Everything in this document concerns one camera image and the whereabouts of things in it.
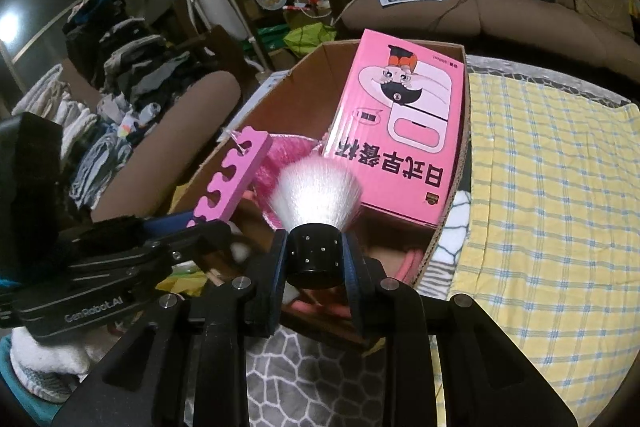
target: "plastic bag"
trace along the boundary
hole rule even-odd
[[[336,33],[331,26],[317,22],[290,31],[284,42],[298,57],[304,57],[323,42],[335,41]]]

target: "bright light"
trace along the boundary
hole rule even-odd
[[[0,40],[6,44],[14,41],[18,34],[18,17],[13,13],[7,13],[0,19]]]

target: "yellow plaid cloth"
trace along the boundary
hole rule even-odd
[[[640,112],[470,83],[470,235],[450,295],[473,296],[586,426],[640,348]]]

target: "pink box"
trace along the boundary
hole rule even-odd
[[[465,65],[365,30],[324,155],[349,166],[362,203],[437,227],[456,167]]]

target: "white brush bristles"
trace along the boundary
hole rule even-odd
[[[271,208],[290,232],[306,223],[344,230],[360,205],[362,188],[337,161],[309,156],[282,170]]]

